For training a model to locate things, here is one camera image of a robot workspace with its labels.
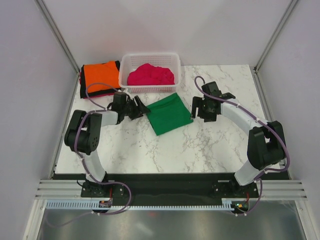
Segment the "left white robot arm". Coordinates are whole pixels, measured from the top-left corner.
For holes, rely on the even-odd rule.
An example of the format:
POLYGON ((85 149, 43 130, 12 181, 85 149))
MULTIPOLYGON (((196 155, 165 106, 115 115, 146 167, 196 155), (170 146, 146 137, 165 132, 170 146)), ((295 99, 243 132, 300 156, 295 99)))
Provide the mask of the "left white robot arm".
POLYGON ((125 117, 131 120, 150 113, 138 96, 130 97, 125 92, 116 92, 107 107, 98 110, 75 110, 71 116, 64 144, 81 160, 86 179, 93 183, 92 191, 99 197, 106 196, 110 185, 104 181, 107 172, 98 155, 101 129, 120 124, 125 117))

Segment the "left aluminium frame post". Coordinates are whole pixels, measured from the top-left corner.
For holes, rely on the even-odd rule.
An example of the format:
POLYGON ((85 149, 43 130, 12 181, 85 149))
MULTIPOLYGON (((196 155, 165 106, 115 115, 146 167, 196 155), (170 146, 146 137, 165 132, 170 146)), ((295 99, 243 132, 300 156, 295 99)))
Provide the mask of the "left aluminium frame post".
POLYGON ((42 16, 44 17, 45 21, 47 22, 50 30, 52 31, 54 37, 56 38, 59 46, 63 50, 65 56, 67 57, 69 63, 71 64, 72 68, 75 70, 76 73, 80 71, 80 67, 78 66, 70 48, 68 47, 56 21, 54 20, 52 14, 50 13, 49 8, 47 7, 44 0, 35 0, 34 1, 37 7, 39 8, 42 16))

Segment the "aluminium front rail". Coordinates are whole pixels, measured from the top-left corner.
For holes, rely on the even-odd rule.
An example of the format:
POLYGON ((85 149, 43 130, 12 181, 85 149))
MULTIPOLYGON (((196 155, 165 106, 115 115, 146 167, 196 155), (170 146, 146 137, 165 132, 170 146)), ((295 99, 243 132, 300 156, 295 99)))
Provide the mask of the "aluminium front rail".
MULTIPOLYGON (((75 180, 41 180, 35 194, 36 199, 78 200, 81 187, 75 180)), ((262 200, 305 201, 307 194, 299 180, 263 180, 262 200)))

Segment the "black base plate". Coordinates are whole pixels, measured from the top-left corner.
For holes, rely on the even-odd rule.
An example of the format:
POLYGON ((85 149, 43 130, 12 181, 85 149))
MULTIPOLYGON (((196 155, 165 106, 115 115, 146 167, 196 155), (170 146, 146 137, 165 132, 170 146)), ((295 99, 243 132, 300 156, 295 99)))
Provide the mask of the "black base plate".
POLYGON ((116 205, 199 206, 218 205, 223 199, 258 197, 255 183, 234 187, 233 173, 108 174, 100 185, 86 180, 81 197, 110 197, 116 205))

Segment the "magenta t shirt in basket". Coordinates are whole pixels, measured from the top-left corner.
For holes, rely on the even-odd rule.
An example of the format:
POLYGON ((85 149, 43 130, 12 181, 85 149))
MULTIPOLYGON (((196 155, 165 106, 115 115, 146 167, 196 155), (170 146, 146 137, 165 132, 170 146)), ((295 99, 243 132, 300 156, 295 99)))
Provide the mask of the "magenta t shirt in basket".
POLYGON ((175 76, 169 68, 145 63, 129 74, 127 84, 129 86, 174 85, 175 76))

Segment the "green t shirt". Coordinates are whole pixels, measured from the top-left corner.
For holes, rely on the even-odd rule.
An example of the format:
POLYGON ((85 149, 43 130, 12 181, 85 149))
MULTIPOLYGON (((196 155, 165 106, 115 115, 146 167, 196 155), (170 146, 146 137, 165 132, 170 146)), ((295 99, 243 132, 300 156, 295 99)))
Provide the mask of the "green t shirt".
POLYGON ((191 113, 177 93, 147 106, 147 118, 157 136, 193 123, 191 113))

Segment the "white plastic basket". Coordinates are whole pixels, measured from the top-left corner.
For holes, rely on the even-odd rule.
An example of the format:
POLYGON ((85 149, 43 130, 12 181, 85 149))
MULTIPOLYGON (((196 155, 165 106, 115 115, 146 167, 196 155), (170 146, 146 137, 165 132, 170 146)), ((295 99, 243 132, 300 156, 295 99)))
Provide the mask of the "white plastic basket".
POLYGON ((177 53, 174 52, 140 52, 129 53, 122 57, 120 61, 118 84, 123 89, 131 93, 171 93, 175 92, 182 79, 181 61, 177 53), (155 67, 168 68, 174 75, 174 84, 167 85, 129 85, 128 77, 130 73, 138 67, 150 64, 155 67))

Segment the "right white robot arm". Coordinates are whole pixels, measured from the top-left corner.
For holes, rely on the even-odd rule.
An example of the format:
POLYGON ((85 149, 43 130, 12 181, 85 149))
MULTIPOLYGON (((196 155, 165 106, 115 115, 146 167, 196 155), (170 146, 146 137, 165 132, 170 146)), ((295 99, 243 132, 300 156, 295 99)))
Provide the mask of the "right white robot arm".
POLYGON ((240 197, 247 191, 247 185, 289 158, 283 126, 278 121, 258 118, 243 107, 233 94, 222 93, 214 81, 205 82, 197 89, 203 97, 193 97, 191 119, 199 117, 206 123, 215 122, 222 115, 248 136, 247 161, 234 173, 229 184, 230 193, 240 197))

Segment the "right aluminium frame post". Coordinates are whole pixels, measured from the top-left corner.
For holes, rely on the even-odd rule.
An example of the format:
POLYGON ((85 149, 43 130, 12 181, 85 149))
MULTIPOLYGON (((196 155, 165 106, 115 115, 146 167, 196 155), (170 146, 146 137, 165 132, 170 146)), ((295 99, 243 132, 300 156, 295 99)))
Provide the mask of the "right aluminium frame post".
POLYGON ((270 39, 268 40, 262 54, 260 55, 257 63, 253 67, 253 72, 257 75, 259 70, 261 69, 265 59, 269 55, 269 52, 273 48, 274 44, 276 43, 278 37, 280 36, 281 32, 283 31, 285 25, 289 21, 292 13, 294 12, 295 8, 297 7, 299 0, 290 0, 288 6, 286 7, 284 13, 282 14, 279 22, 277 23, 270 39))

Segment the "aluminium frame post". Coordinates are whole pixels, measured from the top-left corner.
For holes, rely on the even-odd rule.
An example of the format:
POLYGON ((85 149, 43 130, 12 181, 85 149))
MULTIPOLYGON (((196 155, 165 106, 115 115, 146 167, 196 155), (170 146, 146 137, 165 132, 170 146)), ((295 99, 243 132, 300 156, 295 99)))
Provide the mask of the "aluminium frame post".
POLYGON ((80 67, 78 66, 70 48, 68 47, 56 21, 54 20, 52 14, 50 13, 49 8, 47 7, 44 0, 35 0, 34 1, 37 7, 39 8, 42 16, 44 17, 45 21, 47 22, 50 30, 52 31, 54 37, 56 38, 59 46, 63 50, 65 56, 67 57, 69 63, 71 64, 72 68, 75 70, 76 73, 80 71, 80 67))
POLYGON ((259 70, 261 69, 265 59, 269 55, 269 52, 273 48, 274 44, 276 43, 278 37, 280 36, 281 32, 283 31, 285 25, 289 21, 292 13, 294 12, 295 8, 297 7, 299 0, 290 0, 288 6, 286 7, 284 13, 282 14, 279 22, 277 23, 270 39, 268 40, 262 54, 260 55, 257 63, 253 67, 253 72, 257 75, 259 70))

